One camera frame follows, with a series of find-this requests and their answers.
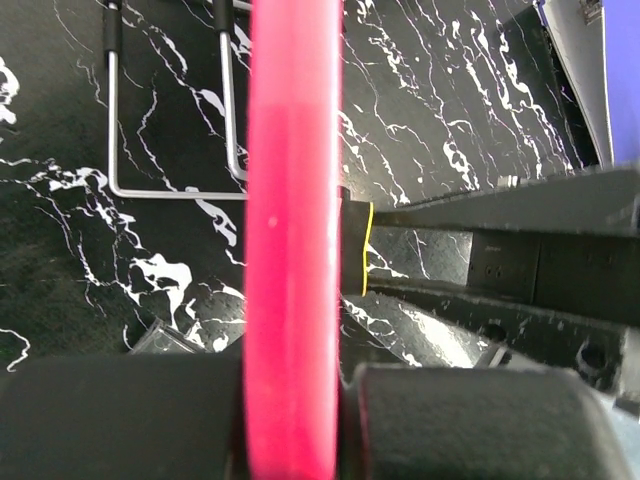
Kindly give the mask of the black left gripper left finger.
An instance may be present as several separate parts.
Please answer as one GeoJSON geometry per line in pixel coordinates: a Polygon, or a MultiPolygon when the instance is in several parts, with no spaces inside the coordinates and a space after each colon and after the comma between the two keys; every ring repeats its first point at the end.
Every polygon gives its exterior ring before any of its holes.
{"type": "Polygon", "coordinates": [[[1,377],[4,479],[246,479],[241,362],[49,358],[1,377]]]}

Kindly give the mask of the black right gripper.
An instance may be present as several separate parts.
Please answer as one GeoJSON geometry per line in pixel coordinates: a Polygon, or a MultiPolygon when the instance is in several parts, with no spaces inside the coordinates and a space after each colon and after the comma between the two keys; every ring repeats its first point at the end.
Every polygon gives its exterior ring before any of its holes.
{"type": "MultiPolygon", "coordinates": [[[[467,285],[536,305],[639,303],[639,169],[589,169],[460,193],[374,214],[385,227],[473,235],[467,285]]],[[[452,284],[374,284],[468,332],[549,366],[572,368],[599,390],[620,388],[622,326],[490,297],[452,284]]]]}

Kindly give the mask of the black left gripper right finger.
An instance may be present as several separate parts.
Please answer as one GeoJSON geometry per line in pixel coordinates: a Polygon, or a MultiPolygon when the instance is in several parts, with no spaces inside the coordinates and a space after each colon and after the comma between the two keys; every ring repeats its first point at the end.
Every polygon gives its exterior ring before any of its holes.
{"type": "Polygon", "coordinates": [[[341,392],[342,479],[630,479],[596,394],[563,370],[361,364],[341,392]]]}

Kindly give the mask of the pink-framed whiteboard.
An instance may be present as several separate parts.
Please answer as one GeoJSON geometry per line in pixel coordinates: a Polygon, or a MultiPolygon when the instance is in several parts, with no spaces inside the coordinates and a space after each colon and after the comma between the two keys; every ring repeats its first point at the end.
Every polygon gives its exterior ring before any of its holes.
{"type": "Polygon", "coordinates": [[[251,15],[244,399],[254,479],[331,479],[338,423],[338,1],[251,15]]]}

